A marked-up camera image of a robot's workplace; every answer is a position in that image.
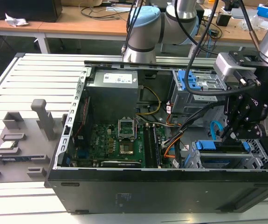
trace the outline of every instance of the wooden desk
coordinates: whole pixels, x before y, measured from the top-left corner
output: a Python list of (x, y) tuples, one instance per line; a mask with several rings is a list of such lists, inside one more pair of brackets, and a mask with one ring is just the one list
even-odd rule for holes
[[(221, 11), (224, 6), (222, 1), (219, 2), (217, 12)], [(207, 1), (203, 8), (212, 8), (213, 3)], [(86, 9), (85, 13), (89, 14), (90, 10)], [(114, 14), (115, 12), (101, 11), (92, 13), (92, 16), (102, 16)], [(128, 13), (120, 14), (123, 19), (127, 19)], [(220, 27), (223, 36), (217, 41), (216, 45), (253, 47), (251, 37), (248, 31), (243, 31), (238, 23), (241, 20), (230, 19), (227, 27)], [(56, 23), (30, 21), (29, 26), (11, 27), (4, 21), (0, 21), (1, 35), (14, 36), (33, 36), (38, 39), (41, 52), (50, 53), (47, 38), (70, 38), (70, 39), (96, 39), (96, 40), (118, 40), (124, 41), (126, 37), (126, 22), (122, 19), (100, 21), (83, 16), (78, 7), (63, 7), (62, 14)], [(261, 41), (266, 34), (266, 30), (256, 31), (258, 39)]]
[[(223, 1), (219, 1), (218, 4), (218, 8), (216, 12), (223, 12), (221, 10), (221, 7), (223, 7), (225, 4)], [(213, 3), (209, 3), (208, 1), (205, 1), (203, 8), (213, 8)], [(246, 7), (247, 9), (256, 9), (255, 7)], [(217, 17), (215, 16), (213, 23), (216, 24), (216, 19)], [(240, 43), (252, 43), (252, 39), (250, 37), (249, 31), (244, 31), (241, 29), (241, 27), (239, 26), (241, 20), (237, 20), (237, 19), (233, 19), (231, 18), (229, 21), (229, 24), (227, 27), (221, 27), (219, 26), (219, 28), (222, 30), (223, 35), (222, 37), (218, 40), (218, 42), (234, 42), (235, 46), (236, 44), (240, 44)], [(201, 26), (200, 27), (200, 31), (199, 33), (202, 34), (204, 30), (204, 27)], [(259, 39), (259, 41), (263, 40), (263, 37), (265, 36), (267, 30), (264, 29), (260, 29), (258, 31), (255, 31), (257, 34), (257, 37)]]
[[(89, 14), (90, 9), (85, 9), (84, 13)], [(104, 16), (115, 14), (116, 12), (101, 11), (92, 13), (91, 16)], [(128, 13), (120, 14), (127, 20)], [(39, 32), (43, 33), (64, 33), (64, 34), (89, 34), (89, 35), (118, 35), (126, 36), (126, 22), (118, 15), (119, 20), (100, 21), (81, 14), (78, 7), (63, 7), (62, 14), (56, 23), (44, 22), (39, 27)]]

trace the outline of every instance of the blue box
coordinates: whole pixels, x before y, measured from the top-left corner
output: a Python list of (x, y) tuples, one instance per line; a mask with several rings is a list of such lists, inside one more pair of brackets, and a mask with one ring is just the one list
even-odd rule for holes
[(258, 15), (259, 16), (262, 16), (262, 17), (265, 17), (265, 18), (268, 18), (268, 7), (263, 5), (263, 4), (259, 4), (258, 6)]

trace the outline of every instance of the cpu chip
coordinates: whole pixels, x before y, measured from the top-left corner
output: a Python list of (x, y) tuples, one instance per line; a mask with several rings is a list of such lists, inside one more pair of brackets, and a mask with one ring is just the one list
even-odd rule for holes
[(119, 144), (119, 154), (133, 155), (134, 154), (134, 143), (128, 141), (121, 141)]

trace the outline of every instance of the open computer tower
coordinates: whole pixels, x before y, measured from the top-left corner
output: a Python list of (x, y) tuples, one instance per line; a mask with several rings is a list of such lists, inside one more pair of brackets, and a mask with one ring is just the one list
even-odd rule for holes
[[(224, 100), (189, 94), (184, 70), (85, 62), (48, 176), (68, 212), (244, 212), (268, 197), (268, 140), (242, 140), (237, 151), (211, 148), (218, 141), (209, 121), (225, 125), (222, 106), (190, 125), (164, 156), (178, 123)], [(187, 75), (195, 88), (226, 89), (210, 67)], [(174, 127), (162, 125), (166, 119)]]

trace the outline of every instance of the ram slot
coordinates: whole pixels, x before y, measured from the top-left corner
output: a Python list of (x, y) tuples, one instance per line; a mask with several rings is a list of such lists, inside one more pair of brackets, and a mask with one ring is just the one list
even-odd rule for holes
[(160, 155), (158, 150), (158, 138), (155, 126), (150, 128), (149, 134), (151, 142), (152, 165), (154, 168), (158, 168), (158, 166), (160, 165)]

